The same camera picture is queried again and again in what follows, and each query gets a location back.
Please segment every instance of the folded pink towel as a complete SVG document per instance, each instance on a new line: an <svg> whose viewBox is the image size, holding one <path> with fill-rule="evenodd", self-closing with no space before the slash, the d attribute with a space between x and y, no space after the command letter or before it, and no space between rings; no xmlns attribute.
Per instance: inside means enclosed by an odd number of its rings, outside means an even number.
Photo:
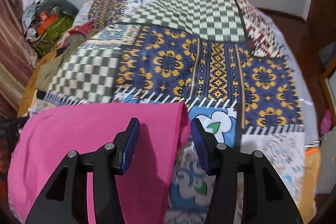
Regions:
<svg viewBox="0 0 336 224"><path fill-rule="evenodd" d="M18 217L25 221L66 153L97 150L124 131L132 117L140 121L140 135L130 169L115 177L121 208L127 224L162 223L175 155L190 131L184 103L62 106L30 118L8 172L8 196ZM89 223L95 223L89 179L87 201Z"/></svg>

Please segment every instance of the patchwork blanket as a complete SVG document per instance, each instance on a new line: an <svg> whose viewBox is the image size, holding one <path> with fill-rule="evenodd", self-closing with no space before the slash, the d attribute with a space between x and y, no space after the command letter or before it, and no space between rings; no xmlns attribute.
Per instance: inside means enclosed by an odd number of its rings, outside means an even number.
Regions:
<svg viewBox="0 0 336 224"><path fill-rule="evenodd" d="M88 22L102 30L62 65L37 111L184 102L189 118L199 118L219 142L263 151L299 202L305 128L290 58L247 0L91 0L73 28ZM176 158L165 223L204 223L214 181L190 138ZM235 223L242 201L240 174Z"/></svg>

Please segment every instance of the curtain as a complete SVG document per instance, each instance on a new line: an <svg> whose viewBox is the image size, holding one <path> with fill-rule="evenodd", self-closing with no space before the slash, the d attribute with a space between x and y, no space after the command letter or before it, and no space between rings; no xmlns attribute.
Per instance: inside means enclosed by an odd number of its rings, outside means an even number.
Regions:
<svg viewBox="0 0 336 224"><path fill-rule="evenodd" d="M23 37L21 0L0 0L0 115L16 117L22 94L38 63Z"/></svg>

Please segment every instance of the checkered pattern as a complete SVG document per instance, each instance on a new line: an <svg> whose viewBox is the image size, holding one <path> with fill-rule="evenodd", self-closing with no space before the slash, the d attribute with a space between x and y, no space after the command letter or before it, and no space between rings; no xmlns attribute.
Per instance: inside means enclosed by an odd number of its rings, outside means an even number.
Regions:
<svg viewBox="0 0 336 224"><path fill-rule="evenodd" d="M210 41L245 41L235 0L158 0L138 8L118 22L185 30Z"/></svg>
<svg viewBox="0 0 336 224"><path fill-rule="evenodd" d="M57 71L48 90L91 102L108 103L120 53L120 48L78 49Z"/></svg>

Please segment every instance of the quilt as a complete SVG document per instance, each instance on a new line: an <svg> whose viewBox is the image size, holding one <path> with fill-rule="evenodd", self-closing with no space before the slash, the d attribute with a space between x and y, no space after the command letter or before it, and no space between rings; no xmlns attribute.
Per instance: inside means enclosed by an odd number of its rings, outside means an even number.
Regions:
<svg viewBox="0 0 336 224"><path fill-rule="evenodd" d="M296 203L305 127L293 71L247 0L91 0L74 26L102 28L54 76L42 111L66 104L184 102L189 118L237 151L261 150ZM59 46L71 43L71 34ZM176 157L165 223L204 223L214 177L190 138ZM243 176L238 175L235 223Z"/></svg>

